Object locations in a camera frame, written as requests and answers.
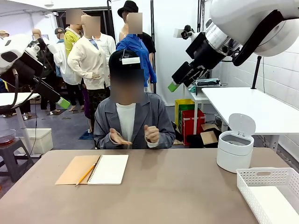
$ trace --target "table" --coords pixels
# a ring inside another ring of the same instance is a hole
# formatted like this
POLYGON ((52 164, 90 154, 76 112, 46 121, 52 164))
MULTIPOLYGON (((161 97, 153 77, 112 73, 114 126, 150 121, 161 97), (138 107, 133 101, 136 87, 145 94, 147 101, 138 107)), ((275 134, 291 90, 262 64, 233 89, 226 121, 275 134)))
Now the table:
MULTIPOLYGON (((0 199, 1 224, 257 224, 217 149, 47 152, 0 199), (121 185, 55 185, 77 155, 129 154, 121 185)), ((288 167, 254 149, 253 167, 288 167)))
POLYGON ((270 148, 276 150, 280 135, 299 133, 299 111, 278 99, 251 88, 203 89, 223 120, 242 113, 256 123, 256 135, 271 135, 270 148))
MULTIPOLYGON (((19 92, 15 105, 19 105, 19 104, 23 103, 30 94, 31 94, 31 92, 19 92)), ((31 100, 38 96, 39 96, 39 94, 34 93, 28 100, 31 100)), ((13 101, 14 101, 14 93, 0 93, 0 106, 10 105, 13 103, 13 101)), ((20 128, 22 129, 22 132, 23 132, 26 146, 28 147, 27 150, 30 153, 32 150, 32 144, 30 143, 30 138, 29 138, 29 135, 27 132, 27 127, 25 126, 20 108, 18 107, 15 111, 17 113, 20 128)))
MULTIPOLYGON (((188 90, 188 88, 185 86, 184 84, 184 98, 185 98, 185 89, 187 90, 187 92, 189 93, 191 100, 194 101, 195 103, 195 109, 198 108, 198 104, 201 104, 201 111, 204 112, 204 104, 210 104, 209 99, 205 96, 204 93, 199 92, 196 96, 195 92, 190 92, 188 90)), ((196 134, 197 131, 197 110, 194 110, 194 130, 193 130, 193 134, 196 134)))

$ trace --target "pencil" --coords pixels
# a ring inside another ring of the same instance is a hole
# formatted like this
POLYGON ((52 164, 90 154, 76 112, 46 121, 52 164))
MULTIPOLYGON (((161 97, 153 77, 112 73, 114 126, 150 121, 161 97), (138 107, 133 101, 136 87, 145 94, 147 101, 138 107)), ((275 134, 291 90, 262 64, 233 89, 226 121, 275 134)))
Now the pencil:
POLYGON ((78 181, 76 186, 78 186, 83 181, 83 179, 89 174, 89 172, 94 168, 94 166, 95 166, 95 164, 93 164, 92 167, 90 167, 90 169, 87 171, 87 173, 78 181))

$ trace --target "white table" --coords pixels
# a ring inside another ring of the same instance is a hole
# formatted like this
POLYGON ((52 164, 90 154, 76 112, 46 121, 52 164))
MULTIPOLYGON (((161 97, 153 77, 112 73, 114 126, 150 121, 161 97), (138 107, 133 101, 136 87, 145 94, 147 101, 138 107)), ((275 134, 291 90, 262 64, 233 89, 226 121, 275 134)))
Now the white table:
POLYGON ((201 111, 204 112, 204 104, 211 104, 209 99, 205 96, 204 93, 199 92, 196 96, 195 92, 190 92, 188 88, 184 85, 184 98, 185 98, 185 89, 189 93, 191 100, 195 102, 195 110, 194 110, 194 131, 193 134, 196 134, 197 131, 197 108, 198 104, 201 104, 201 111))
POLYGON ((242 113, 256 123, 256 135, 271 135, 270 148, 276 150, 280 135, 299 134, 299 111, 278 99, 251 88, 204 88, 223 120, 242 113))
MULTIPOLYGON (((18 93, 18 98, 17 98, 17 101, 16 101, 15 105, 19 105, 19 104, 23 103, 25 101, 25 99, 30 94, 31 94, 31 92, 19 92, 18 93)), ((31 99, 33 99, 35 97, 38 97, 38 96, 39 96, 39 94, 34 93, 34 94, 32 94, 32 96, 28 100, 31 100, 31 99)), ((0 93, 0 106, 10 105, 10 104, 13 103, 13 101, 14 101, 14 93, 0 93)), ((32 145, 31 145, 30 140, 29 140, 30 138, 29 138, 29 135, 28 135, 28 132, 27 132, 27 127, 25 126, 20 108, 18 107, 15 111, 17 113, 19 125, 20 125, 20 128, 22 129, 23 136, 24 136, 26 145, 28 147, 27 150, 30 153, 31 150, 32 150, 32 145)))

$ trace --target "transparent bowl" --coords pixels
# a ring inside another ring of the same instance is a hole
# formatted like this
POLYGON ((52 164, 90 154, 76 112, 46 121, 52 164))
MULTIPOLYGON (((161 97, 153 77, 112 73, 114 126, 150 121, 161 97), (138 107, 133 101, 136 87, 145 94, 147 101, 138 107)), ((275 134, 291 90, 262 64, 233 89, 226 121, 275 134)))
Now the transparent bowl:
POLYGON ((7 129, 0 131, 0 144, 6 144, 11 142, 15 139, 15 130, 14 129, 7 129))

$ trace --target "man's right hand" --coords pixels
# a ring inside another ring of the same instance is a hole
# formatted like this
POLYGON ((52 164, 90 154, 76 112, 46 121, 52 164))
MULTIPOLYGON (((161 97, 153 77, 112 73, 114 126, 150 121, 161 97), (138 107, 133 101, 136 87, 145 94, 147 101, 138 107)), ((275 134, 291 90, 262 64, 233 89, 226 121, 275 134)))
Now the man's right hand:
POLYGON ((92 79, 100 79, 101 76, 99 74, 93 73, 92 79))
POLYGON ((130 141, 125 141, 120 134, 114 129, 110 129, 110 138, 112 141, 119 145, 131 145, 132 143, 130 141))

